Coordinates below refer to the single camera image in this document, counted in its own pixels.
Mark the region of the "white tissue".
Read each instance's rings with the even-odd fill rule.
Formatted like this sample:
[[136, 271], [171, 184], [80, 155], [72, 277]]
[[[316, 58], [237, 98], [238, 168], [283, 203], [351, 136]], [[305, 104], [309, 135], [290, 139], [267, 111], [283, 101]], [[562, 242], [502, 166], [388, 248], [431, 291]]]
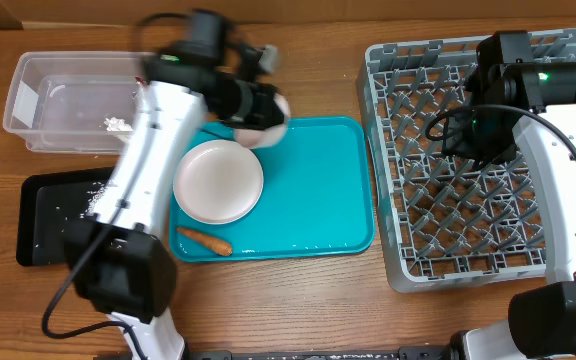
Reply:
[[124, 119], [111, 117], [104, 120], [106, 130], [109, 132], [132, 132], [132, 126]]

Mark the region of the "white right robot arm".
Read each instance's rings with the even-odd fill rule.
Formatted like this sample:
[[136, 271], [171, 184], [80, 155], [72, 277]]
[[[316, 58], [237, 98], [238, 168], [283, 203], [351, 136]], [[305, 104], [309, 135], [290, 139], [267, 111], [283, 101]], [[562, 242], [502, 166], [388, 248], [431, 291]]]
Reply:
[[576, 356], [576, 104], [523, 114], [513, 136], [536, 195], [547, 283], [514, 295], [506, 319], [452, 342], [463, 359]]

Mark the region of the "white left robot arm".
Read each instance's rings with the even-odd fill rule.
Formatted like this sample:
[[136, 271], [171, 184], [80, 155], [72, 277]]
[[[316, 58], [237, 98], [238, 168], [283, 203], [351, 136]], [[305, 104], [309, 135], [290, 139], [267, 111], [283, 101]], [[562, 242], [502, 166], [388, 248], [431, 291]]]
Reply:
[[290, 119], [287, 100], [269, 84], [227, 81], [194, 91], [151, 82], [136, 125], [102, 197], [63, 234], [66, 286], [107, 315], [135, 359], [181, 359], [186, 343], [169, 309], [177, 268], [160, 237], [183, 153], [208, 113], [248, 148], [277, 144]]

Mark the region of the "pink plate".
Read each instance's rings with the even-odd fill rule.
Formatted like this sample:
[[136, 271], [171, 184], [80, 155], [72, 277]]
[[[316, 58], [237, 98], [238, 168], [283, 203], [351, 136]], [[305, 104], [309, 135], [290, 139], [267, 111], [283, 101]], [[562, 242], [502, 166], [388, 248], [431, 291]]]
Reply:
[[173, 195], [190, 218], [209, 225], [235, 222], [259, 201], [264, 188], [260, 161], [248, 148], [211, 140], [190, 149], [173, 180]]

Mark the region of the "grey dish rack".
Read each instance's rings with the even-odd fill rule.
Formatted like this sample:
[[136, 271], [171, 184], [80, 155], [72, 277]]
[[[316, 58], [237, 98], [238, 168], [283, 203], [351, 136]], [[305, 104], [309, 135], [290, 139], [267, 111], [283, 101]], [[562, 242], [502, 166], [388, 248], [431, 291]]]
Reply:
[[546, 278], [542, 221], [519, 146], [514, 160], [463, 159], [442, 153], [443, 131], [449, 111], [507, 110], [517, 124], [527, 112], [576, 104], [576, 28], [376, 44], [357, 86], [390, 286], [420, 292]]

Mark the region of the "teal plastic tray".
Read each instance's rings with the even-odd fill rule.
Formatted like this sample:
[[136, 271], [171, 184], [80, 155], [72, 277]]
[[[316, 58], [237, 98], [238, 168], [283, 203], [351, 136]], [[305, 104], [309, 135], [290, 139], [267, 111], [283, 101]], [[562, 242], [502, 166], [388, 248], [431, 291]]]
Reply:
[[188, 227], [229, 242], [232, 261], [356, 254], [375, 236], [364, 132], [349, 117], [294, 118], [275, 146], [254, 152], [260, 200], [243, 218], [209, 225], [170, 202], [169, 246], [189, 263], [222, 256], [178, 233]]

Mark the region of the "orange carrot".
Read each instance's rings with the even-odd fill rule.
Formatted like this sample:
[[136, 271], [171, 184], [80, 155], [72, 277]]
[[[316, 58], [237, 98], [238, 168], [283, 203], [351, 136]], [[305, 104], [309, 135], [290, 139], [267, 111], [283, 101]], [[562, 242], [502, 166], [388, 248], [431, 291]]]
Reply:
[[218, 237], [187, 227], [177, 227], [176, 231], [219, 256], [227, 257], [233, 253], [232, 245]]

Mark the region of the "clear plastic bin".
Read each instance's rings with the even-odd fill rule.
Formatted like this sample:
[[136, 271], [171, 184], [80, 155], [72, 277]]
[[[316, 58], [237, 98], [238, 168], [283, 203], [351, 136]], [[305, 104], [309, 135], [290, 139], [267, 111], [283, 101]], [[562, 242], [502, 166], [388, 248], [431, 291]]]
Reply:
[[133, 129], [136, 77], [131, 52], [27, 52], [13, 73], [3, 129], [33, 152], [118, 154], [131, 132], [109, 132], [104, 120], [121, 118]]

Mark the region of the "black tray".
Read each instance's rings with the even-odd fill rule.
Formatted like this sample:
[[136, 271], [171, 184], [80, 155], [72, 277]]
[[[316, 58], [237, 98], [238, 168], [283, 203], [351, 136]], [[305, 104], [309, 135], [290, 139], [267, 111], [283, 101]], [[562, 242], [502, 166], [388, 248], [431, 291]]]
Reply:
[[16, 260], [21, 266], [64, 262], [67, 223], [85, 217], [101, 196], [111, 167], [32, 175], [21, 186]]

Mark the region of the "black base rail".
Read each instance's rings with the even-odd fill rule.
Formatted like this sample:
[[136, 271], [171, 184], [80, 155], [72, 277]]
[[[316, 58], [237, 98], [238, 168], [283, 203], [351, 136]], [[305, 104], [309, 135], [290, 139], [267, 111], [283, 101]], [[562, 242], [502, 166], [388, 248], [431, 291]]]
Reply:
[[182, 360], [459, 360], [462, 356], [450, 346], [404, 346], [386, 351], [284, 352], [237, 354], [229, 351], [188, 352]]

